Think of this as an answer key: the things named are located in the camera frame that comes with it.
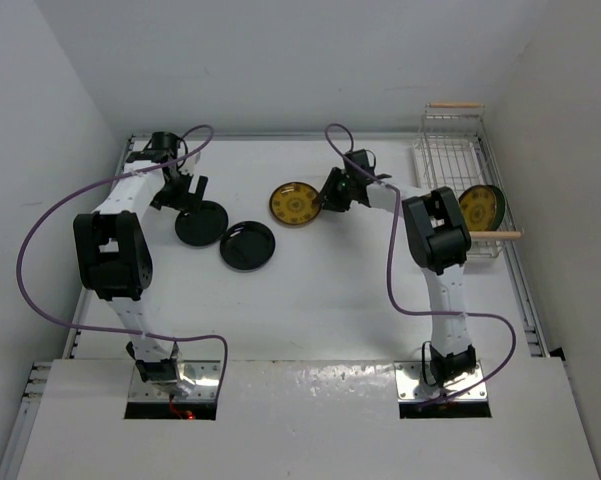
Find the black plate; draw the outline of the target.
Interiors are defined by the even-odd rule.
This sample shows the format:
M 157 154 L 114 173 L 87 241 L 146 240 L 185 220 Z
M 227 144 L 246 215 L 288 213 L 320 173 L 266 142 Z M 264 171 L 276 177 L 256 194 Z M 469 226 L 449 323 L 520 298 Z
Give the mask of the black plate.
M 224 235 L 228 220 L 223 206 L 214 201 L 203 200 L 196 211 L 180 212 L 174 228 L 183 243 L 192 247 L 206 247 Z
M 273 256 L 276 240 L 265 224 L 243 221 L 231 226 L 221 237 L 220 255 L 226 265 L 247 272 L 264 266 Z

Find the yellow patterned plate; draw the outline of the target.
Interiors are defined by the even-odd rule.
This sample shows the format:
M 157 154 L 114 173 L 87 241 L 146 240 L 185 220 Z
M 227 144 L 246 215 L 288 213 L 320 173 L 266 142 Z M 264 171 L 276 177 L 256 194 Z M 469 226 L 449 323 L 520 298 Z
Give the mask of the yellow patterned plate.
M 459 198 L 461 213 L 470 231 L 495 231 L 500 222 L 500 203 L 489 185 L 475 185 Z
M 271 215 L 288 227 L 307 225 L 321 212 L 318 191 L 304 182 L 280 185 L 272 192 L 268 206 Z

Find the blue green patterned plate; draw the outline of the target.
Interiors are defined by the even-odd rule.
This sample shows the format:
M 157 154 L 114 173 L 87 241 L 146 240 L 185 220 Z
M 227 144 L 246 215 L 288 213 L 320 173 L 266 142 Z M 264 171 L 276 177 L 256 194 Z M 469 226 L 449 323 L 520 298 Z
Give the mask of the blue green patterned plate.
M 496 199 L 495 218 L 492 227 L 494 230 L 498 230 L 504 220 L 506 213 L 506 197 L 503 191 L 496 185 L 492 185 L 491 189 Z

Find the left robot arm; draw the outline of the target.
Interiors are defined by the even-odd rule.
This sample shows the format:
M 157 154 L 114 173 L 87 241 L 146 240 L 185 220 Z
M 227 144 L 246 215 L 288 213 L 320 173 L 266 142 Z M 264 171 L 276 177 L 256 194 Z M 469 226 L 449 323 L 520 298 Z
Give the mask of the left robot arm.
M 170 398 L 183 398 L 194 388 L 184 377 L 175 340 L 156 339 L 147 290 L 153 262 L 141 220 L 149 208 L 193 213 L 202 203 L 205 183 L 192 193 L 192 176 L 180 171 L 181 137 L 170 132 L 151 135 L 149 145 L 131 153 L 107 198 L 89 214 L 73 221 L 83 286 L 96 293 L 129 331 L 127 352 L 143 382 Z

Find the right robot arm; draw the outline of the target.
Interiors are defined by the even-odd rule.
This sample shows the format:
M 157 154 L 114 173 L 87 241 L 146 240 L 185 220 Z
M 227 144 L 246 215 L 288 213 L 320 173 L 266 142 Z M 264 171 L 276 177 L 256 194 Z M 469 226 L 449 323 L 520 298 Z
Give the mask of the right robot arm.
M 386 175 L 377 177 L 366 150 L 345 153 L 343 162 L 329 173 L 318 203 L 333 212 L 346 212 L 356 202 L 392 213 L 391 246 L 398 224 L 404 224 L 409 252 L 425 277 L 430 302 L 430 373 L 423 380 L 441 388 L 477 363 L 462 292 L 471 238 L 459 201 L 448 187 L 398 188 Z

